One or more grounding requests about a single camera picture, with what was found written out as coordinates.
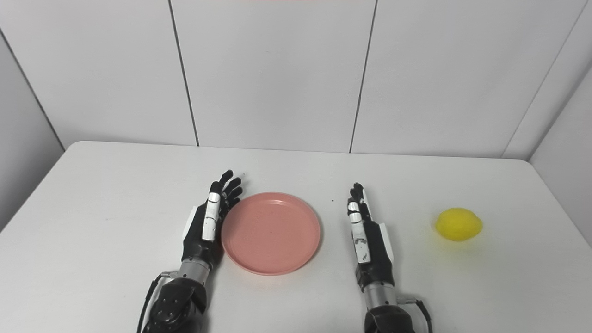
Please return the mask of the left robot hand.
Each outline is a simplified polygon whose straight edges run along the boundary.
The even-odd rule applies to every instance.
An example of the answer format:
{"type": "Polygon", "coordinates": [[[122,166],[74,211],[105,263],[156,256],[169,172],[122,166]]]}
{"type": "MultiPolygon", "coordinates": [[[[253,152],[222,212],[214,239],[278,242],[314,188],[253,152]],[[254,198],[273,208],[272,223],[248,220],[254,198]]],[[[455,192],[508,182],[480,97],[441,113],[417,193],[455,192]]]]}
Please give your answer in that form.
{"type": "Polygon", "coordinates": [[[224,220],[243,193],[241,178],[229,169],[210,185],[206,201],[195,209],[183,240],[181,260],[197,259],[213,270],[220,264],[224,250],[221,231],[224,220]]]}

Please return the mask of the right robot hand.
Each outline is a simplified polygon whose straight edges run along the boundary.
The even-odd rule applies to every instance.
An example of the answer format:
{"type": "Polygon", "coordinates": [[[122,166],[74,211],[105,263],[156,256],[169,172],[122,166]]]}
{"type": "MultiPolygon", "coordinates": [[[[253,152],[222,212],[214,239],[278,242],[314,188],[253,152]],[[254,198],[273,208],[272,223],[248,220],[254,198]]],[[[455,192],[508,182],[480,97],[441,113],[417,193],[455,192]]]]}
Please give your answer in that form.
{"type": "Polygon", "coordinates": [[[355,276],[360,289],[372,283],[394,285],[392,251],[383,225],[372,218],[364,186],[354,183],[347,201],[347,217],[357,258],[355,276]]]}

